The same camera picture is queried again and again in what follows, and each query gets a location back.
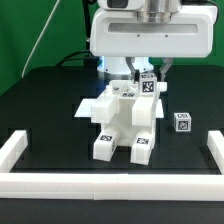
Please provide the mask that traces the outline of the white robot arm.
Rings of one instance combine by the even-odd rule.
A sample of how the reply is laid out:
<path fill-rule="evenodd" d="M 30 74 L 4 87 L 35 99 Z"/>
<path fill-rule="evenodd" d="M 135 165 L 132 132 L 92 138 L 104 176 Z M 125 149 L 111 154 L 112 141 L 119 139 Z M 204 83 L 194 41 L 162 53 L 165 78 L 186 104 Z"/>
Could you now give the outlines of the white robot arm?
<path fill-rule="evenodd" d="M 166 71 L 175 58 L 211 53 L 218 8 L 181 0 L 97 0 L 90 51 L 101 58 L 98 71 L 114 78 L 149 72 L 150 58 Z"/>

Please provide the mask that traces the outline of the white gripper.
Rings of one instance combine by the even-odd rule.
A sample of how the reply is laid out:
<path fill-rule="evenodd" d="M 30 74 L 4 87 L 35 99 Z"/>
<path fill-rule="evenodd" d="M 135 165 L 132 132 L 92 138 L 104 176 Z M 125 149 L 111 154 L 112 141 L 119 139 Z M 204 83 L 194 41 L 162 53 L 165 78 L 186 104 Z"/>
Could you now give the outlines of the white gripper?
<path fill-rule="evenodd" d="M 207 57 L 213 45 L 213 6 L 183 6 L 165 24 L 141 23 L 134 11 L 99 9 L 93 20 L 90 51 L 95 56 L 127 57 L 131 79 L 139 81 L 132 57 L 163 58 L 164 81 L 172 58 Z"/>

